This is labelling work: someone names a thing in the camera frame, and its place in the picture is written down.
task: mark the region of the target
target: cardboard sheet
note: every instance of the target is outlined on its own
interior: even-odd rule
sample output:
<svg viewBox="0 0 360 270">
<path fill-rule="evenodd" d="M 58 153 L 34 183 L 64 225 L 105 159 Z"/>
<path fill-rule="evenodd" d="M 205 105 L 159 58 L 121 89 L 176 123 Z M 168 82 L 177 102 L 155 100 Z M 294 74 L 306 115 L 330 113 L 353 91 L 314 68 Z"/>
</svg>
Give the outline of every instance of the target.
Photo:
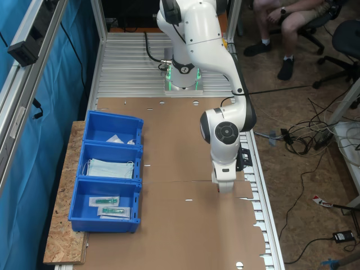
<svg viewBox="0 0 360 270">
<path fill-rule="evenodd" d="M 253 197 L 250 182 L 239 173 L 228 194 L 219 194 L 211 182 L 210 145 L 201 136 L 200 116 L 221 100 L 99 99 L 101 111 L 144 120 L 141 224 L 134 234 L 90 233 L 85 264 L 75 270 L 236 270 L 237 262 L 244 270 L 265 269 L 253 205 L 239 199 Z"/>
<path fill-rule="evenodd" d="M 200 132 L 200 117 L 222 98 L 99 98 L 103 112 L 144 120 L 142 180 L 211 181 L 210 145 Z M 243 174 L 238 175 L 243 181 Z"/>
<path fill-rule="evenodd" d="M 211 182 L 145 183 L 137 232 L 91 233 L 84 265 L 98 269 L 265 270 L 251 201 Z"/>
</svg>

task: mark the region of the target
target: blue plastic bin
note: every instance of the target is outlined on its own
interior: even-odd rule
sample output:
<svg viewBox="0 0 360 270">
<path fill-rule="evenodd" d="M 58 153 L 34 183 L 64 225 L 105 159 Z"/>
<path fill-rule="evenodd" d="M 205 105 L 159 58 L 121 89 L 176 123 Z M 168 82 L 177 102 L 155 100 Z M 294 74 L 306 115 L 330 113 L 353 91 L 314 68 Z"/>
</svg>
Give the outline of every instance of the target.
<svg viewBox="0 0 360 270">
<path fill-rule="evenodd" d="M 93 177 L 97 179 L 112 179 L 122 181 L 135 181 L 140 182 L 140 162 L 142 156 L 142 149 L 137 147 L 128 147 L 122 144 L 105 144 L 94 142 L 83 142 L 80 152 L 79 165 L 77 176 L 87 176 L 86 163 L 91 159 L 98 159 L 105 162 L 127 163 L 134 162 L 134 170 L 132 178 L 116 178 L 116 177 Z"/>
<path fill-rule="evenodd" d="M 125 145 L 128 141 L 134 140 L 135 145 L 130 146 L 142 147 L 141 130 L 143 124 L 142 119 L 132 116 L 89 111 L 86 118 L 84 141 L 104 143 L 112 136 L 117 135 Z"/>
<path fill-rule="evenodd" d="M 77 177 L 71 200 L 69 221 L 74 231 L 84 232 L 135 232 L 138 218 L 141 184 L 126 181 L 98 181 Z M 132 208 L 130 219 L 101 219 L 97 208 L 89 206 L 92 196 L 120 196 L 119 206 Z"/>
</svg>

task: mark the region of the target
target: floor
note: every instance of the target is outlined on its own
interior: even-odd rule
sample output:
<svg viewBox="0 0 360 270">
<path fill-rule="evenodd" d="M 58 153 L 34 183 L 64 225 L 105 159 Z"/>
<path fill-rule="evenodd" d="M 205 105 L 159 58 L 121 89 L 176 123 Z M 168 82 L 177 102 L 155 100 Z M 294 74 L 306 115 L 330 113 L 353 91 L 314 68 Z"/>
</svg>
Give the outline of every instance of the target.
<svg viewBox="0 0 360 270">
<path fill-rule="evenodd" d="M 359 17 L 360 2 L 350 0 L 343 7 L 340 16 L 327 24 L 327 29 L 333 33 L 341 22 Z M 246 85 L 250 92 L 311 85 L 321 77 L 341 71 L 341 68 L 332 63 L 317 65 L 316 62 L 319 59 L 316 54 L 317 47 L 305 38 L 300 37 L 295 54 L 294 75 L 288 82 L 278 80 L 276 76 L 284 57 L 281 35 L 275 35 L 271 38 L 273 44 L 271 52 L 252 58 L 244 57 L 242 55 L 244 48 L 258 42 L 259 33 L 255 26 L 252 11 L 246 7 L 242 12 L 242 21 L 244 36 L 237 37 L 235 43 Z M 349 61 L 332 48 L 331 37 L 324 28 L 318 29 L 315 36 L 326 46 L 324 55 Z M 349 85 L 345 79 L 338 79 L 327 83 L 318 90 L 307 87 L 286 92 L 254 95 L 252 101 L 258 116 L 254 130 L 266 134 L 275 131 L 279 135 L 280 128 L 290 127 L 285 123 L 296 124 L 301 120 L 309 120 L 315 115 L 308 98 L 320 106 L 327 106 Z M 284 123 L 273 120 L 264 112 Z M 347 114 L 350 117 L 355 117 L 359 115 L 359 112 L 360 109 L 356 109 Z M 305 132 L 309 132 L 309 130 L 301 130 L 298 135 Z M 336 143 L 329 145 L 321 153 L 311 150 L 308 155 L 318 154 L 312 157 L 291 154 L 286 151 L 284 143 L 280 141 L 272 146 L 268 139 L 257 137 L 256 143 L 278 234 L 285 225 L 286 212 L 302 191 L 300 175 L 314 170 L 320 156 L 325 152 L 318 169 L 314 173 L 304 175 L 305 191 L 289 213 L 289 222 L 280 241 L 285 262 L 297 259 L 305 245 L 313 239 L 329 238 L 333 232 L 337 231 L 352 230 L 354 232 L 354 224 L 350 216 L 343 216 L 339 209 L 324 208 L 312 201 L 312 197 L 318 195 L 327 202 L 346 205 L 358 195 Z M 286 270 L 329 269 L 329 267 L 320 267 L 320 262 L 329 258 L 341 259 L 349 255 L 343 250 L 345 245 L 335 244 L 333 241 L 314 242 L 307 248 L 301 260 L 295 264 L 286 265 Z M 360 261 L 341 269 L 360 269 Z"/>
</svg>

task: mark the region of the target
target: face mask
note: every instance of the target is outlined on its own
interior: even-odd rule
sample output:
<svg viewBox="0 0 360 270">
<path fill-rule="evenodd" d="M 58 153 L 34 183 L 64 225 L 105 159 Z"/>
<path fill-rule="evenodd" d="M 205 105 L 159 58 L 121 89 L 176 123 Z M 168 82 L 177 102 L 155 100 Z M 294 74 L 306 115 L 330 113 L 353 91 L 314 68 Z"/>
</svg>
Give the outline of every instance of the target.
<svg viewBox="0 0 360 270">
<path fill-rule="evenodd" d="M 116 177 L 131 179 L 134 170 L 134 163 L 129 161 L 127 163 L 113 163 L 105 162 L 97 159 L 89 160 L 85 165 L 88 166 L 87 176 L 100 177 Z"/>
<path fill-rule="evenodd" d="M 118 135 L 112 136 L 112 137 L 111 137 L 110 139 L 108 139 L 106 142 L 124 143 L 122 140 L 120 140 L 120 138 L 118 137 Z"/>
</svg>

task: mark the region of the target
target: black sneaker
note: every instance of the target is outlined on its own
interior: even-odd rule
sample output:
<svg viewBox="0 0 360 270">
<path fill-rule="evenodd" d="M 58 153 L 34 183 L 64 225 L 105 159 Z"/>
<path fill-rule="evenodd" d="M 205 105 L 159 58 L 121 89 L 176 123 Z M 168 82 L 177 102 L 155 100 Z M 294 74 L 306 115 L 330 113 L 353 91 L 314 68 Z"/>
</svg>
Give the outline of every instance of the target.
<svg viewBox="0 0 360 270">
<path fill-rule="evenodd" d="M 282 68 L 279 74 L 277 74 L 277 78 L 279 80 L 290 80 L 291 76 L 293 75 L 294 61 L 294 58 L 289 58 L 283 61 Z"/>
<path fill-rule="evenodd" d="M 258 44 L 248 46 L 245 48 L 244 55 L 247 57 L 258 55 L 259 53 L 269 52 L 271 50 L 271 43 L 265 45 L 263 42 L 259 42 Z"/>
</svg>

